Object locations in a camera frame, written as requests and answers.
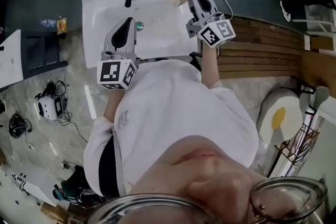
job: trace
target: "white sink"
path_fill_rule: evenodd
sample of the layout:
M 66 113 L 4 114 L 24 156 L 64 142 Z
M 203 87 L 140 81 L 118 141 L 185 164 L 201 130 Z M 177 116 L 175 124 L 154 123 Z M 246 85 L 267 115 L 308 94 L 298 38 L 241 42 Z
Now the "white sink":
M 82 0 L 83 41 L 87 68 L 97 66 L 106 34 L 122 19 L 133 17 L 144 23 L 137 32 L 134 52 L 142 59 L 186 56 L 197 51 L 196 38 L 190 39 L 185 24 L 193 16 L 188 3 L 174 7 L 172 0 Z

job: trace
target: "drain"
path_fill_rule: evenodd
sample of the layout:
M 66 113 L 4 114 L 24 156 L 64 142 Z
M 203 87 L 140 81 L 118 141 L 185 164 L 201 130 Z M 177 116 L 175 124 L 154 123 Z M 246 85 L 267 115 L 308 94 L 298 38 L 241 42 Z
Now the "drain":
M 143 24 L 143 22 L 136 22 L 135 23 L 135 27 L 136 27 L 136 30 L 138 32 L 140 32 L 140 31 L 142 31 L 145 28 L 145 25 Z

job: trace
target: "glasses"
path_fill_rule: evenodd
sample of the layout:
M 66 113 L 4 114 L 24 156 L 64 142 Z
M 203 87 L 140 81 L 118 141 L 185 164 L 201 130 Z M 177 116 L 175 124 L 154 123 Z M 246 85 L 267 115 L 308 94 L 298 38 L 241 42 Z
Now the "glasses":
M 304 223 L 326 196 L 326 186 L 313 179 L 279 177 L 265 180 L 250 192 L 254 220 L 248 224 Z M 219 219 L 197 202 L 183 197 L 137 194 L 107 202 L 87 223 L 219 224 L 225 223 L 225 219 Z

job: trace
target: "white t-shirt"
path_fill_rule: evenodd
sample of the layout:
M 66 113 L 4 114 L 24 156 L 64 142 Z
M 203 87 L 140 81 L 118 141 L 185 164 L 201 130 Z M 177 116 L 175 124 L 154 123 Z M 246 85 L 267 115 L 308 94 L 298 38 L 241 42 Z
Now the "white t-shirt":
M 126 193 L 168 147 L 189 135 L 206 137 L 235 161 L 251 165 L 258 148 L 255 124 L 232 91 L 220 82 L 208 89 L 200 79 L 196 68 L 179 60 L 139 65 L 114 119 Z M 112 127 L 96 119 L 84 153 L 86 178 L 100 195 L 98 163 Z

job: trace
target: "small device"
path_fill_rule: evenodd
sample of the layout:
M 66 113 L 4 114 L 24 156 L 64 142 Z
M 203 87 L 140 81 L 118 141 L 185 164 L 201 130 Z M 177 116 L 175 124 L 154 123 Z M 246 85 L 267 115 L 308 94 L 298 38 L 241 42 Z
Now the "small device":
M 49 120 L 55 121 L 62 115 L 61 97 L 57 96 L 51 98 L 50 96 L 43 96 L 37 100 L 39 114 Z
M 120 21 L 108 32 L 97 65 L 98 84 L 108 90 L 129 88 L 140 61 L 134 53 L 136 43 L 135 20 L 131 17 Z
M 188 4 L 194 16 L 186 24 L 190 38 L 197 36 L 214 48 L 236 36 L 230 21 L 218 11 L 213 0 L 188 0 Z

